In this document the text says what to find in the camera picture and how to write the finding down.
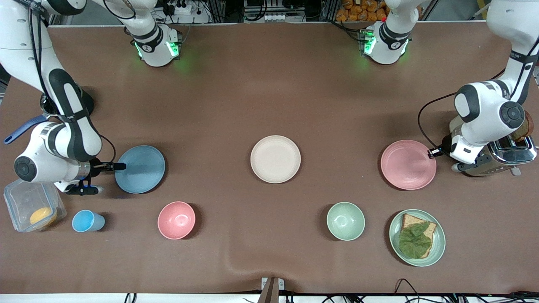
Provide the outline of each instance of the blue plate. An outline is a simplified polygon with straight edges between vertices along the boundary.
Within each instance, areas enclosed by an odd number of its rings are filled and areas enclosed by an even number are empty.
[[[153,146],[135,146],[126,151],[118,162],[125,163],[127,168],[115,171],[116,183],[130,194],[152,190],[165,174],[165,158]]]

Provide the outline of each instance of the bread slice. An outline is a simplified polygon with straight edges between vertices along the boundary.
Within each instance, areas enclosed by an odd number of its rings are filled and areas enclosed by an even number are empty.
[[[406,228],[406,227],[408,227],[408,226],[410,226],[412,224],[423,223],[425,221],[426,220],[420,219],[418,217],[414,217],[412,215],[404,214],[404,216],[403,216],[403,226],[400,228],[400,230],[403,230],[404,228]],[[434,230],[436,229],[436,226],[437,226],[436,223],[430,222],[428,228],[425,230],[425,232],[423,232],[423,234],[426,235],[431,240],[431,243],[432,243],[432,237],[434,236]],[[432,248],[432,244],[431,244],[431,247],[429,247],[427,252],[425,252],[425,254],[422,255],[420,259],[426,258],[429,255],[429,253],[431,252],[431,248]]]
[[[531,115],[527,111],[524,112],[526,113],[524,122],[517,130],[511,133],[511,137],[516,142],[524,140],[525,137],[531,135],[531,133],[534,131],[534,121],[531,119]]]

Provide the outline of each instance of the brown table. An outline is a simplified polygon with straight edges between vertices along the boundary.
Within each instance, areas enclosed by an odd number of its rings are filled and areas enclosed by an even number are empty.
[[[0,207],[0,292],[236,292],[279,276],[296,292],[392,292],[407,278],[419,292],[507,293],[539,285],[537,162],[521,177],[470,178],[438,158],[432,183],[399,191],[379,173],[383,149],[400,139],[426,143],[416,123],[429,100],[486,80],[510,46],[484,23],[418,24],[404,57],[391,66],[358,55],[327,24],[192,27],[182,58],[163,68],[137,59],[121,28],[51,29],[60,61],[92,88],[92,120],[119,155],[139,144],[167,160],[162,184],[144,195],[119,190],[113,175],[99,196],[62,195],[67,217],[43,232],[13,230]],[[539,91],[526,109],[539,117]],[[39,114],[39,93],[13,80],[0,109],[5,137]],[[424,115],[437,142],[455,116],[452,99]],[[280,134],[300,148],[298,174],[267,184],[251,171],[261,138]],[[25,134],[0,146],[0,187],[16,179]],[[111,156],[104,143],[100,158]],[[172,201],[197,212],[186,240],[167,240],[157,215]],[[329,207],[357,204],[361,237],[336,241]],[[418,208],[444,227],[447,249],[426,268],[403,264],[387,233],[392,216]],[[81,209],[104,212],[103,232],[71,229]]]

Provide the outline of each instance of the green plate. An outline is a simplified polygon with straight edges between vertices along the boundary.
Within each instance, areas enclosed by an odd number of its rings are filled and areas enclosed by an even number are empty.
[[[409,258],[405,256],[399,249],[399,234],[400,234],[400,228],[403,225],[404,214],[409,214],[423,220],[434,222],[437,225],[436,229],[434,230],[434,235],[432,237],[431,252],[424,259]],[[395,216],[395,218],[393,218],[393,221],[391,221],[391,225],[389,226],[389,241],[391,242],[391,246],[393,246],[393,250],[395,250],[397,255],[403,261],[413,266],[419,266],[419,267],[431,266],[432,264],[438,262],[438,260],[441,258],[441,256],[444,254],[444,251],[445,251],[445,234],[444,234],[444,230],[441,228],[440,223],[433,216],[431,216],[428,212],[419,210],[419,209],[403,210],[400,213],[398,213]]]
[[[365,216],[359,207],[350,202],[333,205],[326,217],[329,231],[335,238],[343,241],[357,239],[365,229]]]

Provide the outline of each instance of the blue cup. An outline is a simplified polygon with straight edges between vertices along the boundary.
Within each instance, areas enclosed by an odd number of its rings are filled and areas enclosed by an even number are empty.
[[[105,218],[91,210],[81,210],[73,217],[71,226],[77,232],[96,231],[103,228]]]

